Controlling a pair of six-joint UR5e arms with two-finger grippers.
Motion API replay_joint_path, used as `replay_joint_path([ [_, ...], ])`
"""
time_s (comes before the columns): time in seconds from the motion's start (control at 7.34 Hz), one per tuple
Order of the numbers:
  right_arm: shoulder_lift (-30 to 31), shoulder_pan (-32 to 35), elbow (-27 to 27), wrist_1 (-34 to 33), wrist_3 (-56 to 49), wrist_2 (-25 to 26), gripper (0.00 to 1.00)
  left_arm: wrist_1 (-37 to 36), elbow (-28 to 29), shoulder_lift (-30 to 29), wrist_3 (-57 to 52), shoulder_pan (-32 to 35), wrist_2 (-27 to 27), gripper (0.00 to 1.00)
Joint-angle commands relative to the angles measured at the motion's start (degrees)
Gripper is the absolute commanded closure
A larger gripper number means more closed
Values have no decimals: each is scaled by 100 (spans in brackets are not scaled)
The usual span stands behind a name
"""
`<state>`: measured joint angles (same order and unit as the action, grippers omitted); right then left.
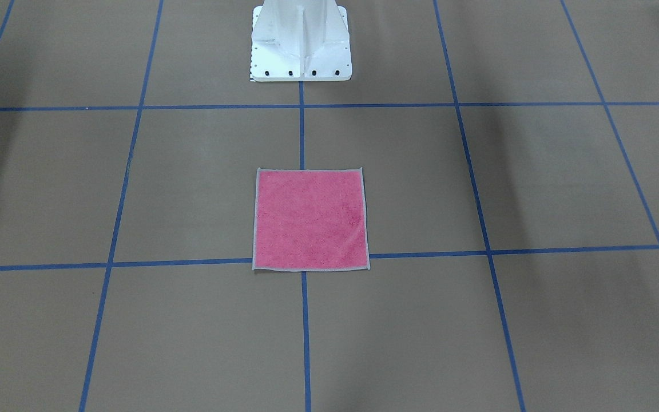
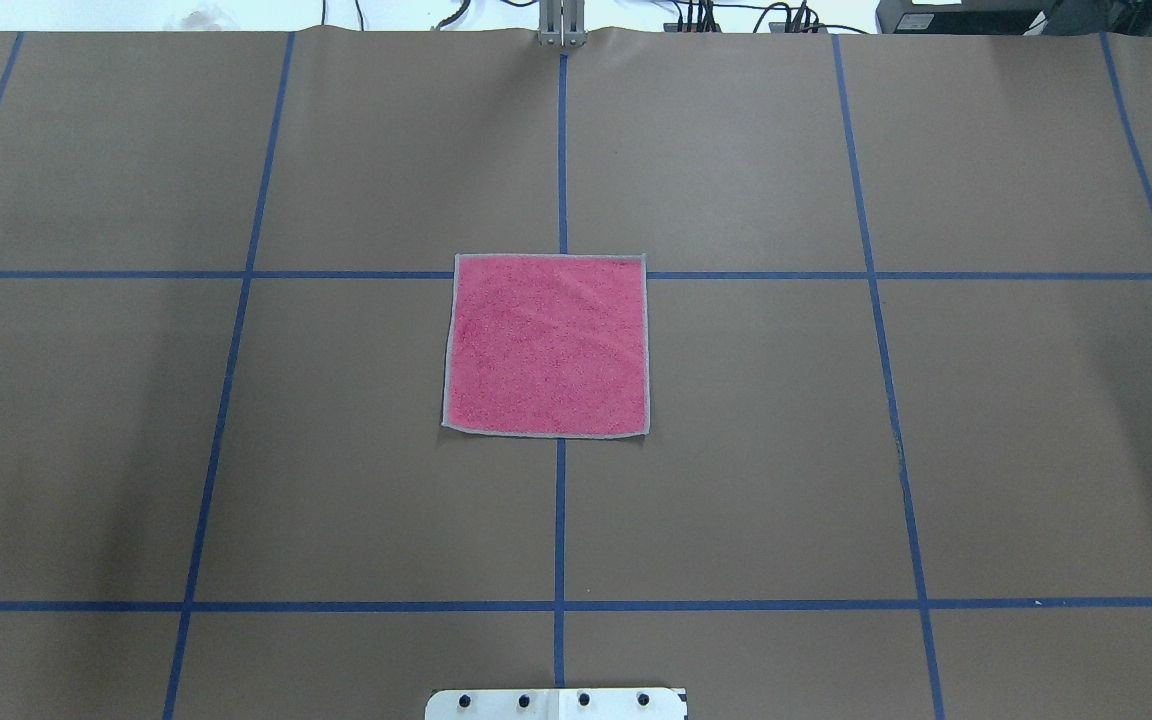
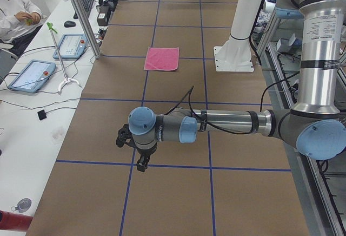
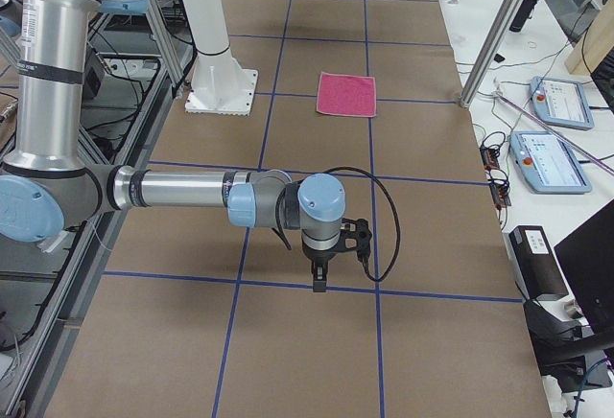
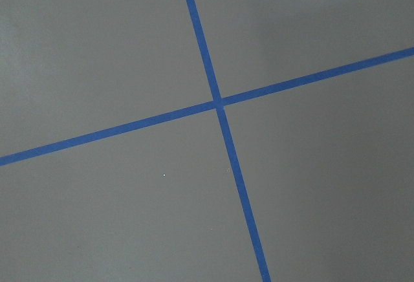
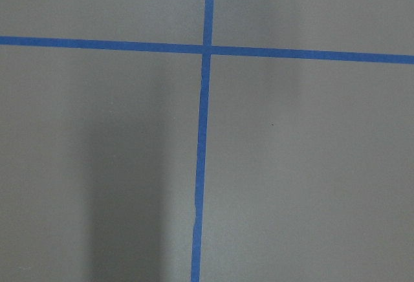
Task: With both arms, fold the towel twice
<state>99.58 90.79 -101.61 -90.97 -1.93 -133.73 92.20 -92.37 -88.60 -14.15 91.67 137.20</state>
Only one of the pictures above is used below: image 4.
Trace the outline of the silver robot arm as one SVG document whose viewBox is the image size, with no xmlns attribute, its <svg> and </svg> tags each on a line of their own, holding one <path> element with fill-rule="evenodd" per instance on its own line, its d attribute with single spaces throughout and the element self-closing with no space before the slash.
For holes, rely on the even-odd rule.
<svg viewBox="0 0 614 418">
<path fill-rule="evenodd" d="M 151 0 L 23 0 L 14 149 L 2 161 L 1 232 L 39 242 L 133 207 L 223 207 L 239 227 L 301 234 L 314 291 L 341 250 L 345 191 L 337 178 L 281 171 L 167 173 L 88 165 L 78 156 L 88 19 L 145 12 Z"/>
</svg>

